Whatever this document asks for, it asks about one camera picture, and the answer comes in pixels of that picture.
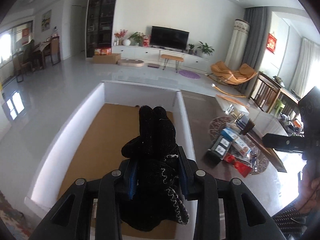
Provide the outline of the patterned sleeve forearm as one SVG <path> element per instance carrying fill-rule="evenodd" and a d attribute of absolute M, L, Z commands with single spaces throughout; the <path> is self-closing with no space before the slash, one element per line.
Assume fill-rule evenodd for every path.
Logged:
<path fill-rule="evenodd" d="M 272 216 L 272 219 L 286 239 L 299 239 L 306 230 L 306 220 L 310 214 L 297 209 L 298 198 Z"/>

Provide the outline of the person's right hand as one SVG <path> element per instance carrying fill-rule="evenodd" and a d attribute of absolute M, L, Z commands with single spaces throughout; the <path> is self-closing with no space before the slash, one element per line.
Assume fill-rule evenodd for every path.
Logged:
<path fill-rule="evenodd" d="M 298 185 L 299 196 L 295 203 L 296 210 L 301 214 L 309 213 L 312 209 L 319 207 L 319 177 L 313 174 L 315 167 L 312 162 L 307 161 L 303 167 L 303 178 Z"/>

